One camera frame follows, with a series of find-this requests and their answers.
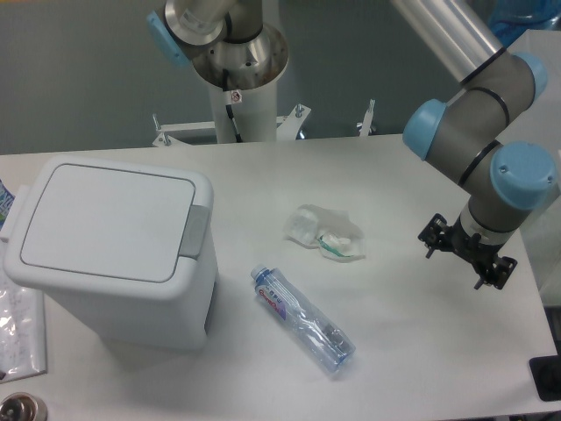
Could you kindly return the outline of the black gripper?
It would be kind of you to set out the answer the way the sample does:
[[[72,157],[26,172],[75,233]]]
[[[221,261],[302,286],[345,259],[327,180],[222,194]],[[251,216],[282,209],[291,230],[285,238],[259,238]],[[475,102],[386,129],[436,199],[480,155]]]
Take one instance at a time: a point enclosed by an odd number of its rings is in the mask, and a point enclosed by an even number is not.
[[[478,233],[467,234],[459,220],[452,226],[447,225],[446,219],[439,213],[436,213],[423,228],[418,239],[427,248],[426,259],[429,259],[435,251],[440,251],[454,253],[462,260],[471,263],[479,276],[474,285],[475,289],[483,285],[503,289],[517,266],[517,260],[497,255],[504,244],[485,244]]]

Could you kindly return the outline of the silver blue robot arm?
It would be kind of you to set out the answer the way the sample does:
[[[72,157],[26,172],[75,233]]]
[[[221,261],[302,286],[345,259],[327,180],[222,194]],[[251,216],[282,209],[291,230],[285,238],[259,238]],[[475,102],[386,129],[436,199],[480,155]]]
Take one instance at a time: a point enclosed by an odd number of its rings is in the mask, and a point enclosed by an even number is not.
[[[409,22],[461,91],[430,100],[402,138],[421,160],[469,195],[457,221],[434,216],[420,234],[430,251],[470,263],[480,285],[505,286],[516,262],[500,250],[556,185],[549,152],[498,140],[543,93],[548,75],[531,54],[512,54],[463,1],[398,1]],[[276,83],[288,64],[283,35],[263,20],[259,1],[168,1],[147,26],[176,66],[192,66],[209,88],[217,140],[277,140]]]

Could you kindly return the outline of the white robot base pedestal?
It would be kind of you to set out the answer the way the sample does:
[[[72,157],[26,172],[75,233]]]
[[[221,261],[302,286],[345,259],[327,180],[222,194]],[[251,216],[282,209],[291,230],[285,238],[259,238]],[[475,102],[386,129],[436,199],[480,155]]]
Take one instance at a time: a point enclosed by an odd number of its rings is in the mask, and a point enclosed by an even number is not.
[[[250,125],[265,126],[273,133],[277,118],[277,83],[270,82],[256,89],[231,89],[224,91],[217,86],[208,85],[209,99],[213,120],[219,130],[218,140],[229,139],[220,129],[225,117],[239,120],[239,131],[245,140],[242,143],[253,142],[255,128]]]

